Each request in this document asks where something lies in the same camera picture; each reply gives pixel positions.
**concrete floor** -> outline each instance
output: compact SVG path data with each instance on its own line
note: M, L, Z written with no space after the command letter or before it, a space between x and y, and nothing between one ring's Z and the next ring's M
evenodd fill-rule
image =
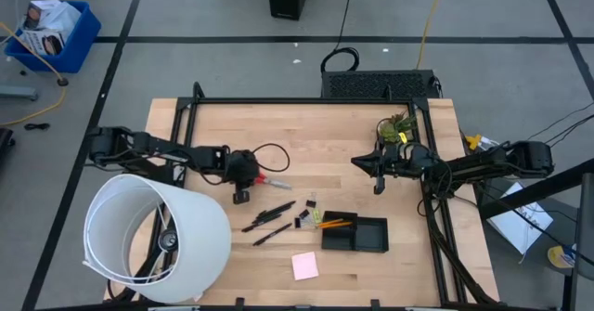
M24 12L29 0L19 0ZM103 24L100 36L120 35L132 0L83 0ZM432 0L351 0L346 36L420 36ZM335 36L345 0L307 0L299 21L273 19L267 0L141 0L130 36ZM594 0L557 0L575 37L593 37ZM14 0L0 0L0 19L14 25ZM563 37L547 0L441 0L430 36ZM418 44L346 44L361 54L360 70L412 69ZM143 129L155 97L188 96L199 81L209 97L318 97L319 62L334 47L325 43L126 44L105 97L100 125ZM96 43L81 70L67 75L64 104L35 119L52 127L25 132L11 126L18 145L0 169L0 299L3 309L22 305L55 212L71 175L84 130L112 60L115 43ZM579 45L594 62L594 45ZM345 69L336 58L329 70ZM428 44L423 68L440 78L453 98L460 127L496 140L523 139L586 106L591 94L566 43ZM40 98L0 100L0 123L49 105L59 96L48 74L20 76L17 61L0 62L0 83L32 85ZM588 115L583 111L539 139ZM577 129L553 150L557 172L592 158L594 123ZM38 308L98 303L104 280L81 265L82 231L89 202L110 174L84 169L61 234ZM579 189L558 200L578 204ZM562 276L518 254L490 248L499 293L511 305L559 306ZM594 287L580 290L580 305L594 301Z

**white lampshade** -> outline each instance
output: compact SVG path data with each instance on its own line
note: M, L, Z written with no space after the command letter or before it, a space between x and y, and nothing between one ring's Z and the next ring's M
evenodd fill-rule
M175 221L177 261L164 278L134 283L129 279L135 274L129 268L132 239L162 202ZM137 175L110 179L84 221L84 264L156 302L199 298L223 272L230 253L231 226L215 200Z

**wooden table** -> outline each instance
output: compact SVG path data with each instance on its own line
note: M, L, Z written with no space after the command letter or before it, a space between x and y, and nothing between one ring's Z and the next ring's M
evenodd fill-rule
M169 139L175 102L153 100L146 128L149 133ZM445 160L462 156L452 100L430 100L430 108L439 155ZM290 154L291 168L268 175L292 184L293 191L256 186L251 188L250 202L234 205L233 186L210 186L196 173L188 174L186 187L216 199L233 229L232 251L225 271L198 303L233 305L237 297L244 297L246 305L365 306L371 299L379 299L385 306L438 306L427 223L416 211L421 199L420 182L386 177L386 189L377 196L373 194L375 179L350 163L352 157L373 150L375 126L380 119L405 110L405 106L377 104L199 105L192 146L227 144L232 149L254 149L266 142L278 143ZM424 137L422 120L419 121ZM180 141L185 135L183 129L184 125ZM258 151L257 158L261 164L276 168L286 163L285 156L275 148ZM290 228L260 247L252 246L272 230L292 222L305 208L312 192L316 193L317 207L322 213L332 210L386 217L390 251L324 251L320 247L321 231L312 228ZM474 201L470 186L462 187L457 194ZM278 220L249 233L240 231L261 211L292 200L297 203ZM484 290L498 299L477 209L464 201L449 203L462 263ZM133 266L145 259L151 226L152 216L136 235L131 254ZM295 281L291 256L306 252L316 252L320 275ZM455 300L447 260L445 272L449 298Z

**sticky note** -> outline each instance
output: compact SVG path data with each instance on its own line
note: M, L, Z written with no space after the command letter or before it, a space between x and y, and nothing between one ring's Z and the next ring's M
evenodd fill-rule
M295 280L310 279L319 276L317 273L316 253L303 253L291 257Z

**blue container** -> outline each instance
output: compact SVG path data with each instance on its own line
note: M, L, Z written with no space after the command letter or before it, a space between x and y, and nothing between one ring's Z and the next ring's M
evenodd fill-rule
M95 37L101 29L101 23L93 15L89 4L83 1L69 1L73 7L81 12L81 17L76 22L74 29L62 52L56 56L41 56L47 60L58 72L76 73L83 66ZM51 71L36 56L32 55L19 41L11 38L6 46L5 53L18 59L32 71Z

